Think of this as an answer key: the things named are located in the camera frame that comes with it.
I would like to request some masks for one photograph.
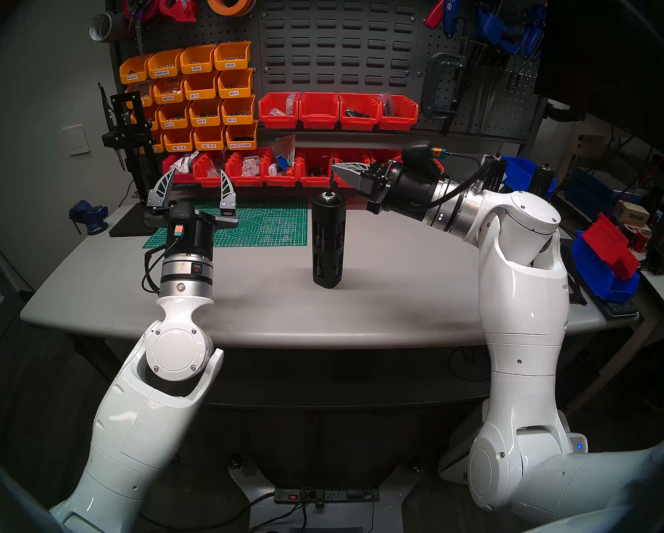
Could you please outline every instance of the blue bench vise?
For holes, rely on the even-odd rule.
[[[106,206],[91,206],[87,200],[81,200],[68,212],[68,219],[72,221],[77,231],[80,232],[78,223],[87,227],[88,235],[97,235],[107,228],[105,217],[108,216]]]

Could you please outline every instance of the cardboard box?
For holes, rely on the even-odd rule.
[[[648,211],[643,206],[624,200],[618,201],[615,210],[613,210],[613,215],[618,219],[619,224],[627,223],[636,227],[644,226],[649,217]]]

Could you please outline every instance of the green cutting mat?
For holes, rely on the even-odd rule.
[[[196,210],[216,215],[220,200],[191,200]],[[221,229],[213,235],[213,245],[307,246],[307,199],[266,198],[237,201],[238,228]],[[155,248],[166,242],[166,229],[151,235],[142,248]]]

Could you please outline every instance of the wall-mounted tool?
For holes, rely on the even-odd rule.
[[[87,227],[88,235],[97,235],[107,228],[107,215],[106,206],[91,206],[87,200],[81,200],[70,208],[67,216],[79,234],[82,235],[82,232],[77,226],[78,223]]]
[[[426,28],[437,28],[443,21],[443,33],[446,38],[452,38],[458,30],[458,13],[460,12],[460,0],[438,0],[431,12],[424,19]]]

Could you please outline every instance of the black pegboard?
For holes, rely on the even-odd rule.
[[[273,91],[391,91],[420,102],[431,56],[439,51],[457,55],[463,22],[473,18],[470,0],[463,0],[458,33],[447,39],[440,27],[429,30],[422,24],[437,0],[258,0],[249,15],[239,18],[218,16],[206,0],[196,1],[200,6],[196,23],[170,19],[145,23],[145,52],[250,40],[250,66],[256,69],[253,92],[258,98]],[[504,0],[500,15],[521,24],[527,8],[543,1]],[[474,39],[472,20],[468,33]],[[122,60],[136,55],[136,42],[121,43],[120,53]],[[509,74],[502,73],[482,130],[485,98],[476,106],[483,79],[483,69],[478,68],[450,133],[525,141],[539,99],[533,93],[537,67],[537,62],[511,57],[507,69],[525,76],[509,90]],[[448,69],[436,100],[439,107],[449,106],[453,88]],[[442,120],[428,120],[419,113],[412,130],[437,133],[442,125]]]

